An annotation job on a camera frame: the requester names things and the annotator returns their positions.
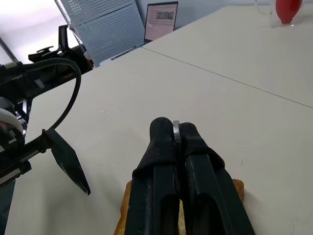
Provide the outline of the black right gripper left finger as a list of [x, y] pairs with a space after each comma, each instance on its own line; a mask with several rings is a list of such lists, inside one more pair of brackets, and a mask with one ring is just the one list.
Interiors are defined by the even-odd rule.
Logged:
[[179, 235], [177, 160], [172, 122], [150, 124], [150, 142], [132, 174], [125, 235]]

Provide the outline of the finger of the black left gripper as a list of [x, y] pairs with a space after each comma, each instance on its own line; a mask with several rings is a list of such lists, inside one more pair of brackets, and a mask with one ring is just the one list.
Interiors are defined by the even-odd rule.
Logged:
[[54, 129], [43, 129], [42, 138], [62, 171], [86, 195], [90, 195], [91, 190], [75, 150]]

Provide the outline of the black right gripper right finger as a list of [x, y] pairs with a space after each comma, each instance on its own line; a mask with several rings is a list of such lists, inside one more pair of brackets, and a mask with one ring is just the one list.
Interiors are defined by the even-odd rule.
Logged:
[[255, 235], [223, 159], [206, 144], [194, 124], [182, 123], [180, 134], [186, 234]]

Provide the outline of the silver metal ring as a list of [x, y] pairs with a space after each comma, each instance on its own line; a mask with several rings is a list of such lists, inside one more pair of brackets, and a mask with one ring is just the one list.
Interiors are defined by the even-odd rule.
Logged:
[[178, 120], [173, 121], [173, 134], [174, 134], [174, 145], [176, 153], [181, 153], [181, 134], [180, 134], [180, 122]]

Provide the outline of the toasted bread slice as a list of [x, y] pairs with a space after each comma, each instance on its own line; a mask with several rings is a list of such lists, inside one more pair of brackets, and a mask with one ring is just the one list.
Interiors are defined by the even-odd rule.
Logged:
[[[245, 188], [243, 181], [239, 179], [232, 179], [234, 186], [236, 188], [236, 191], [239, 195], [240, 200], [243, 202], [244, 196], [245, 196]], [[126, 188], [123, 195], [123, 200], [120, 207], [120, 219], [117, 223], [117, 226], [115, 228], [113, 235], [124, 235], [125, 233], [125, 226], [126, 226], [126, 220], [127, 220], [127, 212], [129, 208], [129, 198], [130, 198], [130, 192], [131, 192], [131, 185], [132, 180], [130, 180], [126, 184]], [[185, 230], [185, 220], [184, 220], [184, 212], [183, 212], [183, 203], [180, 200], [179, 204], [179, 220], [178, 220], [178, 235], [186, 235]]]

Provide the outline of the glass jar with red jam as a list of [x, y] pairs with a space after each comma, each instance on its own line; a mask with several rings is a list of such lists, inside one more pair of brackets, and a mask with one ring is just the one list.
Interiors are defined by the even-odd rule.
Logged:
[[294, 26], [300, 21], [303, 0], [254, 0], [257, 11], [269, 17], [271, 28]]

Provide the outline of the grey perforated metal panel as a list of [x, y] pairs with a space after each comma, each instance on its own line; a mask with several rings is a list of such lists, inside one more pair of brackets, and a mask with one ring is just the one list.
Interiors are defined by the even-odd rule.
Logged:
[[135, 0], [60, 0], [96, 67], [144, 42]]

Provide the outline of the laptop screen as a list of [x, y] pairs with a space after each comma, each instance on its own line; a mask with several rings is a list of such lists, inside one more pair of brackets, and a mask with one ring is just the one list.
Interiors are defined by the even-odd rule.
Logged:
[[171, 1], [147, 5], [144, 44], [175, 30], [178, 4], [178, 1]]

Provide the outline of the black metal stand frame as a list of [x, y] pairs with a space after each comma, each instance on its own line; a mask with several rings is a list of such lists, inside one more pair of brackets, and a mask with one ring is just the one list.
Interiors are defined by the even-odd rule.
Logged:
[[7, 83], [11, 83], [12, 81], [24, 79], [25, 75], [29, 72], [38, 71], [41, 69], [45, 69], [47, 67], [54, 67], [58, 65], [71, 67], [75, 74], [76, 82], [75, 82], [71, 99], [67, 107], [65, 108], [61, 116], [52, 125], [51, 127], [52, 129], [55, 129], [56, 127], [58, 127], [63, 122], [63, 120], [67, 117], [67, 115], [69, 114], [78, 96], [82, 78], [81, 78], [81, 71], [79, 67], [76, 65], [76, 63], [69, 59], [52, 58], [52, 59], [46, 59], [46, 60], [39, 61], [39, 62], [32, 63], [32, 64], [23, 64], [22, 62], [12, 62], [12, 63], [8, 63], [5, 65], [0, 65], [0, 87], [4, 86]]

